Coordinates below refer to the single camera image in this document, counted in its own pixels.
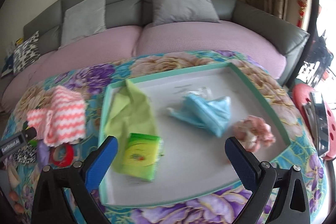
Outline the person's left hand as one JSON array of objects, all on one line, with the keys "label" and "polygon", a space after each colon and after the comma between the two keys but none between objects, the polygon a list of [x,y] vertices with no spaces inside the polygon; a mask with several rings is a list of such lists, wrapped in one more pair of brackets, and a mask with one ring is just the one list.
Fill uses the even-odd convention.
[{"label": "person's left hand", "polygon": [[14,202],[14,211],[17,214],[23,214],[25,212],[25,208],[19,203],[19,196],[15,191],[15,188],[20,183],[20,178],[17,173],[15,167],[10,164],[7,167],[7,173],[9,177],[9,184],[10,184],[10,191],[9,191],[9,198]]}]

